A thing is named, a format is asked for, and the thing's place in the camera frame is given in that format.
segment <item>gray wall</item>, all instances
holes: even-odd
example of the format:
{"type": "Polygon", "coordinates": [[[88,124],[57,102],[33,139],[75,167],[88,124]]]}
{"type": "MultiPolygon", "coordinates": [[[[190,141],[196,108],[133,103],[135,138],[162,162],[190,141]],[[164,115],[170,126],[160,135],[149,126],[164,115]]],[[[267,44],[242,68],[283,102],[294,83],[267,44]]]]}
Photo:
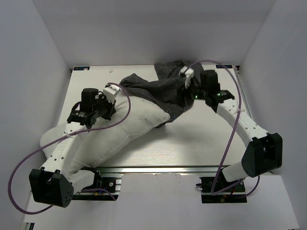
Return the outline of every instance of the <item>gray wall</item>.
{"type": "Polygon", "coordinates": [[[307,1],[277,0],[241,66],[253,117],[283,137],[279,172],[303,230],[307,230],[306,47],[307,1]]]}
{"type": "Polygon", "coordinates": [[[34,0],[69,67],[241,64],[274,0],[34,0]]]}
{"type": "MultiPolygon", "coordinates": [[[[0,31],[0,223],[1,229],[16,230],[23,214],[9,202],[9,176],[55,125],[70,73],[31,0],[1,1],[0,31]]],[[[42,160],[42,154],[30,158],[13,181],[13,195],[23,208],[30,194],[28,175],[42,160]]]]}

